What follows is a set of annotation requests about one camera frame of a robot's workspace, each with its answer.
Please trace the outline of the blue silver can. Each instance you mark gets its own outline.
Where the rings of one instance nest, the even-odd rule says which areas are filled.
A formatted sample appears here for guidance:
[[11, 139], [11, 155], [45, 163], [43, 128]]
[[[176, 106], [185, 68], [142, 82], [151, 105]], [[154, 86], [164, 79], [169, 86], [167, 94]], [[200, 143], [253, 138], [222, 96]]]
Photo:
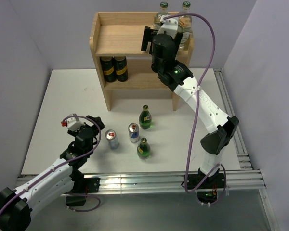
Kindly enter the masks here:
[[139, 126], [137, 123], [131, 123], [128, 126], [130, 142], [136, 143], [139, 141]]
[[119, 147], [119, 142], [117, 134], [114, 130], [109, 129], [105, 132], [105, 138], [108, 142], [110, 149], [117, 149]]

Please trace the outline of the clear glass bottle green cap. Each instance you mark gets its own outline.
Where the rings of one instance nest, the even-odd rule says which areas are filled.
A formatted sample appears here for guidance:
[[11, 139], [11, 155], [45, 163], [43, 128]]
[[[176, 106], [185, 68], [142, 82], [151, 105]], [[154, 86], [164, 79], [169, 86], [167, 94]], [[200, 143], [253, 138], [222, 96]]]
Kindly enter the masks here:
[[162, 16], [168, 16], [168, 3], [163, 1], [160, 3], [159, 5], [159, 11], [158, 13], [155, 15], [155, 18], [154, 18], [154, 29], [155, 30], [159, 30], [162, 26], [162, 23], [161, 23], [161, 19], [162, 19]]

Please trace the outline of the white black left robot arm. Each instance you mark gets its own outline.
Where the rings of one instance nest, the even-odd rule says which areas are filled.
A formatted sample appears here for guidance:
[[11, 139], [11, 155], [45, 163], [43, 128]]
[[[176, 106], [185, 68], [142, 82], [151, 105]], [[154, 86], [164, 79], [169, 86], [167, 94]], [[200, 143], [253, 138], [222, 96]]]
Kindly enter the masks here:
[[66, 193], [84, 189], [84, 175], [80, 168], [87, 162], [101, 141], [105, 125], [100, 117], [71, 114], [61, 122], [75, 139], [56, 161], [27, 183], [0, 192], [0, 229], [24, 231], [45, 206]]

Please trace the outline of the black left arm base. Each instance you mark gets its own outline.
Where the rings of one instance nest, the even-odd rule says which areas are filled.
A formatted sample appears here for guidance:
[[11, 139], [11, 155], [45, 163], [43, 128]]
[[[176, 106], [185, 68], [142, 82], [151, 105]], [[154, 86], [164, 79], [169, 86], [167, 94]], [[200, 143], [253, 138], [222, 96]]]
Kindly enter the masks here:
[[[71, 193], [85, 194], [89, 193], [97, 193], [99, 192], [100, 186], [100, 178], [83, 178], [75, 182]], [[84, 196], [67, 196], [66, 197], [66, 205], [69, 207], [73, 206], [84, 206], [86, 203], [86, 198]]]

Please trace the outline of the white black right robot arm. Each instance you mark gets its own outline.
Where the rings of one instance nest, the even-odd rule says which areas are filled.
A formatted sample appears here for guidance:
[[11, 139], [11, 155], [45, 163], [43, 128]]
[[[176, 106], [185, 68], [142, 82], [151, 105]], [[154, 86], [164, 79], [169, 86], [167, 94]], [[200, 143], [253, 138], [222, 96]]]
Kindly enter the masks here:
[[158, 32], [146, 26], [141, 50], [152, 55], [151, 69], [159, 80], [194, 109], [196, 119], [206, 127], [208, 133], [200, 141], [205, 156], [198, 178], [200, 185], [208, 188], [216, 180], [222, 153], [237, 129], [239, 119], [222, 111], [200, 87], [200, 81], [188, 67], [175, 58], [181, 37], [180, 33], [172, 37], [169, 32]]

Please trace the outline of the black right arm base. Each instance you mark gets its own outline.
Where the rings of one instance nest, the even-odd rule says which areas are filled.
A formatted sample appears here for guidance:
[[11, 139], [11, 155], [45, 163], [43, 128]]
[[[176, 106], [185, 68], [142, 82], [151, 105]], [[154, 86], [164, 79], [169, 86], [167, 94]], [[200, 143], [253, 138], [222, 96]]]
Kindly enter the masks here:
[[[203, 173], [198, 172], [197, 174], [189, 174], [187, 177], [187, 188], [192, 190], [196, 187], [201, 180], [205, 177]], [[218, 190], [223, 189], [225, 191], [225, 175], [223, 173], [215, 173], [213, 176], [208, 177], [204, 182], [198, 187], [200, 190], [206, 190], [197, 192], [198, 200], [202, 203], [213, 203], [218, 199]]]

